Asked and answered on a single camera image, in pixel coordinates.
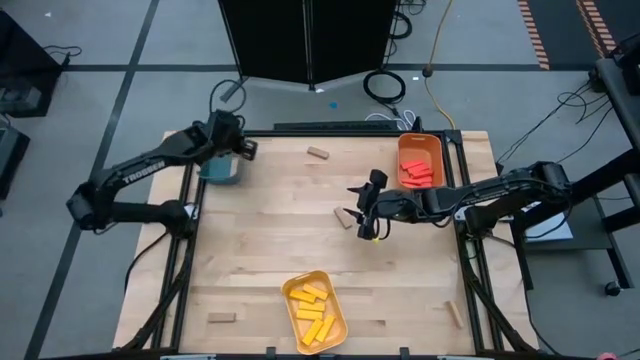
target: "yellow cable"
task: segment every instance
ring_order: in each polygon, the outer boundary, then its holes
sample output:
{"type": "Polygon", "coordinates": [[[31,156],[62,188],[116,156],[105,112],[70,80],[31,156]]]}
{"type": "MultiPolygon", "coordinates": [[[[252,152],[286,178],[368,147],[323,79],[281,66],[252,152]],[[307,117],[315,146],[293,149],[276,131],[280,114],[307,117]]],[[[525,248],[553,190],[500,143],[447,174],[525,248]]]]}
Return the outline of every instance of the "yellow cable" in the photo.
{"type": "MultiPolygon", "coordinates": [[[[440,30],[442,29],[442,24],[444,23],[444,19],[447,17],[447,13],[449,13],[451,4],[453,4],[453,0],[449,0],[449,3],[447,4],[447,8],[444,10],[444,13],[442,14],[442,18],[440,19],[440,24],[438,24],[436,37],[433,40],[433,48],[431,49],[431,56],[429,57],[429,64],[427,65],[429,69],[431,69],[432,67],[431,65],[433,64],[433,58],[436,55],[436,49],[438,47],[438,39],[440,38],[440,30]]],[[[433,94],[431,93],[431,90],[429,89],[429,83],[427,82],[427,78],[424,79],[424,86],[425,88],[427,88],[427,93],[429,94],[431,101],[433,101],[433,105],[436,107],[436,109],[438,109],[438,112],[440,112],[442,116],[444,116],[445,118],[447,118],[447,120],[449,120],[449,124],[451,124],[451,128],[455,130],[456,129],[455,121],[453,121],[453,118],[449,114],[447,114],[447,112],[444,111],[444,109],[442,109],[440,104],[438,104],[438,101],[436,100],[435,96],[433,96],[433,94]]]]}

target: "wooden tabletop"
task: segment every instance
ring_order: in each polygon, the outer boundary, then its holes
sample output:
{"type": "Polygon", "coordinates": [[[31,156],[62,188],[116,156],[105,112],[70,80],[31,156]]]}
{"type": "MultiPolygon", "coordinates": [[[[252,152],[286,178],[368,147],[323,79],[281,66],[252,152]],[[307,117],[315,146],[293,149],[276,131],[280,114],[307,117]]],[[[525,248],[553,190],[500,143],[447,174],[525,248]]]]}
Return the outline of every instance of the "wooden tabletop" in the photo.
{"type": "MultiPolygon", "coordinates": [[[[496,175],[486,132],[463,132],[472,181],[496,175]]],[[[239,185],[209,186],[200,218],[181,352],[296,353],[296,341],[280,292],[292,277],[312,270],[330,274],[349,328],[341,354],[473,354],[466,298],[451,227],[393,223],[391,236],[374,244],[344,230],[337,206],[355,208],[371,169],[395,187],[397,138],[257,138],[258,155],[244,163],[239,185]],[[306,153],[330,152],[328,160],[306,153]],[[445,303],[453,301],[465,326],[456,327],[445,303]],[[209,313],[235,313],[235,322],[209,323],[209,313]]],[[[456,183],[460,184],[455,167],[456,183]]],[[[150,203],[178,197],[182,168],[155,175],[150,203]]],[[[138,252],[158,237],[161,225],[144,225],[138,252]]],[[[497,236],[511,239],[506,225],[497,236]]],[[[169,241],[134,268],[114,346],[126,343],[157,304],[169,241]]],[[[536,346],[513,248],[485,240],[496,303],[525,340],[536,346]]],[[[481,309],[485,345],[490,347],[481,309]]],[[[168,343],[173,309],[163,343],[168,343]]]]}

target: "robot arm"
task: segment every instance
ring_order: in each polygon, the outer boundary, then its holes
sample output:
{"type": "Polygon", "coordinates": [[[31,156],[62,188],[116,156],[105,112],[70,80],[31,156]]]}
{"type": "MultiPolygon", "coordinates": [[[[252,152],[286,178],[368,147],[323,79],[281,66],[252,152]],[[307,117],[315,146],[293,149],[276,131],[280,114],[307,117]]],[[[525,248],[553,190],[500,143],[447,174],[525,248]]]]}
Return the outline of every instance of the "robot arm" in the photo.
{"type": "Polygon", "coordinates": [[[102,230],[117,222],[159,222],[173,235],[185,235],[190,214],[177,200],[162,205],[115,202],[122,188],[169,167],[202,165],[230,152],[253,160],[257,144],[242,136],[240,120],[231,113],[211,113],[207,124],[196,121],[167,137],[157,148],[97,172],[81,184],[67,208],[82,230],[102,230]]]}
{"type": "Polygon", "coordinates": [[[380,192],[386,183],[387,176],[382,171],[372,170],[370,183],[349,189],[359,195],[357,207],[361,212],[348,209],[347,212],[360,225],[360,238],[372,240],[378,237],[374,224],[380,218],[438,225],[463,207],[467,207],[464,211],[467,232],[484,236],[498,219],[514,214],[534,201],[566,201],[570,191],[570,182],[562,167],[548,162],[538,162],[459,188],[380,192]],[[494,199],[497,200],[486,206],[472,206],[494,199]]]}

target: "orange striped tape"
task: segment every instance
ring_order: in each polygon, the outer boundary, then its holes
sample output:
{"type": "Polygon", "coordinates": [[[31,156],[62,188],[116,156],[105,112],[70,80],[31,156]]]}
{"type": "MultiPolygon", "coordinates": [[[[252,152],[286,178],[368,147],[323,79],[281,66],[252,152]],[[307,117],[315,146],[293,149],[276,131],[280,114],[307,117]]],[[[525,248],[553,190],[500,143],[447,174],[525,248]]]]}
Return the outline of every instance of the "orange striped tape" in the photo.
{"type": "Polygon", "coordinates": [[[576,7],[578,8],[578,11],[580,11],[580,16],[582,16],[582,21],[584,22],[584,26],[587,28],[587,31],[589,31],[589,37],[591,37],[591,42],[593,43],[593,46],[596,48],[596,51],[598,52],[598,56],[602,59],[604,57],[604,52],[602,51],[602,47],[600,46],[600,42],[598,41],[598,36],[596,35],[597,32],[594,29],[594,27],[591,26],[591,23],[589,22],[589,16],[587,15],[588,8],[591,8],[592,10],[595,9],[595,6],[593,6],[593,4],[594,4],[593,1],[585,2],[583,0],[576,0],[576,7]]]}
{"type": "Polygon", "coordinates": [[[527,0],[519,0],[518,6],[520,7],[520,13],[522,14],[524,24],[527,27],[527,32],[529,33],[529,38],[531,39],[533,50],[536,53],[536,58],[538,58],[540,68],[549,70],[549,57],[547,57],[547,52],[544,50],[542,40],[540,40],[538,28],[536,27],[536,22],[533,19],[533,15],[531,15],[529,3],[527,2],[527,0]]]}
{"type": "Polygon", "coordinates": [[[609,33],[607,24],[604,23],[602,16],[600,16],[600,11],[598,11],[596,3],[591,0],[583,0],[583,4],[591,22],[595,25],[596,32],[598,33],[600,40],[602,40],[602,43],[605,45],[607,52],[612,51],[616,48],[616,42],[613,41],[613,37],[611,36],[611,33],[609,33]]]}

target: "orange bowl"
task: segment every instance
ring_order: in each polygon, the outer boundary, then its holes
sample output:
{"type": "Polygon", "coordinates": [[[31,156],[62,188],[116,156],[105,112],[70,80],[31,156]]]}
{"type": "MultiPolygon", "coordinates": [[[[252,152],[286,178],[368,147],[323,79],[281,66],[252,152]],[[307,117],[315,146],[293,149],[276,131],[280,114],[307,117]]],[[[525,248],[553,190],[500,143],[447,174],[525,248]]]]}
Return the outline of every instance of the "orange bowl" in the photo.
{"type": "Polygon", "coordinates": [[[298,342],[297,347],[300,353],[305,355],[317,354],[321,351],[342,344],[342,342],[347,338],[347,322],[344,320],[342,310],[340,309],[340,303],[336,296],[336,291],[331,284],[329,274],[326,272],[316,270],[287,280],[287,282],[282,285],[282,295],[284,295],[287,303],[289,318],[291,319],[291,325],[293,326],[293,332],[296,335],[296,341],[298,342]],[[327,334],[324,342],[319,342],[314,339],[311,345],[305,345],[302,342],[302,338],[307,333],[311,327],[311,323],[313,322],[310,320],[300,320],[296,318],[296,312],[298,311],[300,302],[289,297],[291,290],[302,290],[304,284],[309,284],[317,289],[329,293],[329,296],[325,301],[326,310],[324,311],[323,316],[326,317],[327,315],[333,315],[336,317],[336,320],[333,323],[331,330],[329,330],[329,334],[327,334]]]}
{"type": "Polygon", "coordinates": [[[402,170],[402,164],[408,161],[423,161],[433,171],[432,187],[444,186],[444,162],[440,139],[429,134],[403,134],[398,138],[398,182],[407,189],[420,188],[417,185],[403,184],[409,180],[409,173],[402,170]]]}

